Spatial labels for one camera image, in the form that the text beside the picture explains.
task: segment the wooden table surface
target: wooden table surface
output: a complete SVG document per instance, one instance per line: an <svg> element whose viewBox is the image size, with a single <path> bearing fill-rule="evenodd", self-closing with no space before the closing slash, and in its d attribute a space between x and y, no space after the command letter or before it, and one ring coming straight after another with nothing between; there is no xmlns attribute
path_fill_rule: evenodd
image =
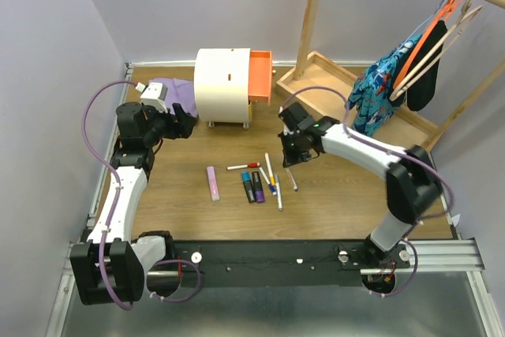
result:
<svg viewBox="0 0 505 337"><path fill-rule="evenodd" d="M277 68L274 78L289 68ZM145 84L156 77L193 79L193 68L139 67L133 80ZM128 101L138 101L130 89ZM242 125L208 128L198 121L188 140L165 140L137 209L133 236L148 230L169 230L177 239L364 238L387 212L382 179L344 159L322 155L292 168L300 187L295 193L282 168L277 118L283 99L272 94L271 106L253 105L249 130ZM266 202L250 204L241 170L227 166L260 161L268 152L279 174L284 211L264 185ZM212 202L206 167L214 166L221 200ZM439 212L437 201L430 210ZM429 220L413 238L451 238L445 218Z"/></svg>

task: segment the orange hanger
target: orange hanger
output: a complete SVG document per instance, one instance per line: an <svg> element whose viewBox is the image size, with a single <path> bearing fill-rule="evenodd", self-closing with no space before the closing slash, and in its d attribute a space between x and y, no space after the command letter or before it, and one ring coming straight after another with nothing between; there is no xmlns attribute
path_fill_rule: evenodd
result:
<svg viewBox="0 0 505 337"><path fill-rule="evenodd" d="M405 75L407 74L407 72L410 69L410 66L412 65L413 60L416 58L417 53L419 53L419 50L428 39L428 36L430 35L434 27L438 24L440 20L443 19L444 21L446 21L449 17L451 17L452 13L458 8L458 5L459 3L461 3L461 1L462 0L447 0L446 4L433 18L432 23L428 26L425 33L423 33L423 36L417 42L416 46L412 50L412 53L405 62L405 65L403 65L402 69L400 70L400 73L396 77L396 80L393 84L393 89L397 88L398 85L402 83L403 79L405 78Z"/></svg>
<svg viewBox="0 0 505 337"><path fill-rule="evenodd" d="M393 90L393 93L390 96L390 100L396 100L399 96L405 93L410 87L412 87L423 75L425 75L428 70L435 65L442 55L451 47L451 45L461 36L461 34L465 31L466 27L468 27L468 23L472 21L473 18L481 11L482 6L478 6L471 11L469 8L471 7L472 0L465 0L461 7L461 13L457 21L447 30L446 34L443 35L440 40L432 47L432 49L409 71L409 73L405 76L405 79L400 82L397 88ZM455 33L455 37L447 43L447 39L457 30L459 31ZM436 51L445 44L441 52L434 58L433 56L436 54Z"/></svg>

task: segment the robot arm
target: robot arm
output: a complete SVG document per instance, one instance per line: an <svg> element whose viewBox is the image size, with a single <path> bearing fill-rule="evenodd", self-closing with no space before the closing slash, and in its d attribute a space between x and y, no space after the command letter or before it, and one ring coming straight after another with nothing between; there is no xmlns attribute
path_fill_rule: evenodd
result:
<svg viewBox="0 0 505 337"><path fill-rule="evenodd" d="M370 264L384 261L440 196L441 185L430 173L387 153L411 155L431 166L427 152L418 146L406 150L361 136L361 139L384 148L386 152L382 152L349 137L338 120L323 117L316 122L300 103L293 103L279 117L286 126L279 134L284 153L283 166L309 161L313 158L310 152L313 150L317 155L329 153L348 159L386 182L389 212L365 239L365 253Z"/></svg>
<svg viewBox="0 0 505 337"><path fill-rule="evenodd" d="M119 136L110 160L119 175L121 192L107 229L105 261L109 282L125 302L140 300L146 274L156 262L174 259L173 240L168 232L149 232L134 243L131 241L137 205L155 162L152 148L163 138L188 138L196 124L196 119L178 103L173 104L175 115L168 112L163 84L150 83L140 90L142 103L125 103L116 109ZM98 251L117 187L111 174L110 188L95 228L86 242L76 244L70 253L80 299L86 305L112 301L99 271Z"/></svg>

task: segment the purple marker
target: purple marker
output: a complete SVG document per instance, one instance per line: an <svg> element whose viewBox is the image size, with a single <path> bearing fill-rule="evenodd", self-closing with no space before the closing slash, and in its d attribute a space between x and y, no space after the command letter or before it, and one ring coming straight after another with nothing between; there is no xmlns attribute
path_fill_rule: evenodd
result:
<svg viewBox="0 0 505 337"><path fill-rule="evenodd" d="M263 193L263 186L261 185L261 177L259 171L252 172L252 185L254 186L254 194L256 195L256 202L265 202L265 195Z"/></svg>

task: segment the orange drawer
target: orange drawer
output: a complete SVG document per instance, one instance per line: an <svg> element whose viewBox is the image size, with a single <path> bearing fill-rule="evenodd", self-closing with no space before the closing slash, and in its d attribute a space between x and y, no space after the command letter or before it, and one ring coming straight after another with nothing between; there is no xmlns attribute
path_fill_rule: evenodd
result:
<svg viewBox="0 0 505 337"><path fill-rule="evenodd" d="M251 51L249 58L249 101L267 102L271 97L271 51Z"/></svg>

